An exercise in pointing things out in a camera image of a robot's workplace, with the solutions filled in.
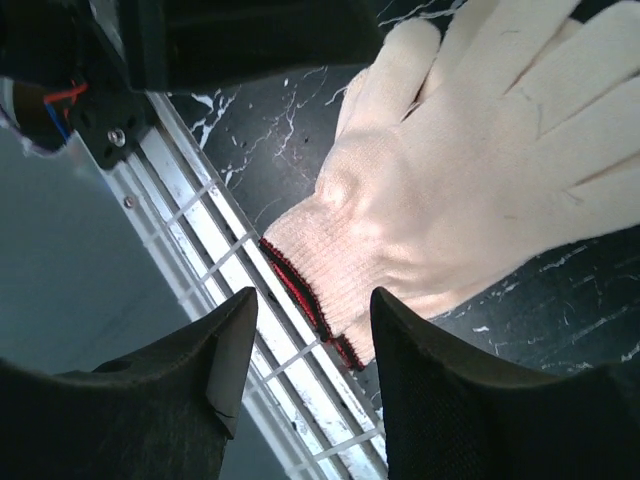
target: black marble surface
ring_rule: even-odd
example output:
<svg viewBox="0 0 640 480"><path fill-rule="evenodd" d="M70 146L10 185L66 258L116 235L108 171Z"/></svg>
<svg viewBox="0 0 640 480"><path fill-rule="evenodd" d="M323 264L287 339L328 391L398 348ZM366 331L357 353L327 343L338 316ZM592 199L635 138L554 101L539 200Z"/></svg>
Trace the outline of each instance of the black marble surface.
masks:
<svg viewBox="0 0 640 480"><path fill-rule="evenodd" d="M435 17L442 28L462 3L387 0L374 7L384 28L416 14ZM209 96L172 97L258 233L312 193L342 91L360 68L291 72ZM554 374L640 356L640 227L540 255L435 323ZM358 380L377 408L375 362Z"/></svg>

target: wire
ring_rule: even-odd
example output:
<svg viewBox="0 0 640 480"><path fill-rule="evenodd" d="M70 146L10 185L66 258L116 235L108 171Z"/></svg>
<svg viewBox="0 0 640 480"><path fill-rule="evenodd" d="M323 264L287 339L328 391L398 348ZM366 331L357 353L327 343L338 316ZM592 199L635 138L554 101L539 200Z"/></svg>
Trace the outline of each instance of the wire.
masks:
<svg viewBox="0 0 640 480"><path fill-rule="evenodd" d="M56 111L53 109L53 107L49 103L45 103L44 106L46 107L47 112L49 112L49 116L51 117L51 120L53 120L53 123L56 124L56 127L58 128L58 131L62 135L62 138L64 139L64 141L66 142L67 140L69 140L69 137L70 137L69 132L67 132L67 129L64 127L64 125L58 118Z"/></svg>
<svg viewBox="0 0 640 480"><path fill-rule="evenodd" d="M82 85L73 87L71 90L66 90L64 92L50 93L49 95L44 96L44 103L59 102L60 100L65 100L67 98L71 98L72 103L76 103L76 99L78 95L86 92L88 88L89 88L89 85L87 85L86 83L83 83Z"/></svg>
<svg viewBox="0 0 640 480"><path fill-rule="evenodd" d="M45 95L43 97L44 106L46 107L47 112L49 112L49 116L51 117L51 120L53 120L53 123L55 123L56 127L58 128L58 131L62 135L62 138L64 139L65 142L69 140L71 133L64 126L64 123L60 120L60 118L58 117L58 114L56 113L55 109L51 106L51 104L55 102L60 102L62 100L70 100L71 105L75 105L76 101L78 100L78 95L81 95L82 93L86 92L87 89L89 88L89 86L86 83L83 83L82 85L76 85L76 82L74 80L71 80L71 83L74 85L72 89L65 90L62 92L50 93L49 95ZM69 108L65 108L63 112L64 112L64 118L68 119Z"/></svg>

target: metal rail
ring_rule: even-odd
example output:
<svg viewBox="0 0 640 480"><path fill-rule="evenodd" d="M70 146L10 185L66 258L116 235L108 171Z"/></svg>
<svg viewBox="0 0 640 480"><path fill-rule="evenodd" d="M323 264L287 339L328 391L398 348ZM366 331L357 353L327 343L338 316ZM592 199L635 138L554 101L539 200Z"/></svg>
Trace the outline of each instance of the metal rail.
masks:
<svg viewBox="0 0 640 480"><path fill-rule="evenodd" d="M158 125L105 180L178 301L196 320L241 288L257 289L243 404L291 478L387 478L371 402L318 342L168 98L149 99Z"/></svg>

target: black bracket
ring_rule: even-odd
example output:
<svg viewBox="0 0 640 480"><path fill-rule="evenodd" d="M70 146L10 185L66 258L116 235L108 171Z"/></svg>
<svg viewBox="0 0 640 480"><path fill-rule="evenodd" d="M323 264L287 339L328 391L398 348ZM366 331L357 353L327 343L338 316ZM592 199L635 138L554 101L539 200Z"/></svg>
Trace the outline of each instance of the black bracket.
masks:
<svg viewBox="0 0 640 480"><path fill-rule="evenodd" d="M139 146L157 116L147 96L125 81L123 61L102 30L91 27L95 57L82 71L89 89L78 97L69 121L98 166L111 170Z"/></svg>

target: red wire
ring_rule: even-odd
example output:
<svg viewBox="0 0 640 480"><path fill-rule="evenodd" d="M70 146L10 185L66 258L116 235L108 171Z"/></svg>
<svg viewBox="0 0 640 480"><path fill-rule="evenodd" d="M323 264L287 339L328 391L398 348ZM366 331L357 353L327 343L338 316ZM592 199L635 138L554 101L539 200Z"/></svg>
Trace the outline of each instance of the red wire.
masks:
<svg viewBox="0 0 640 480"><path fill-rule="evenodd" d="M72 102L75 103L78 95L86 92L88 88L89 86L86 83L84 83L82 85L72 88L71 90L45 95L44 103L59 102L60 100L64 100L65 98L71 98Z"/></svg>

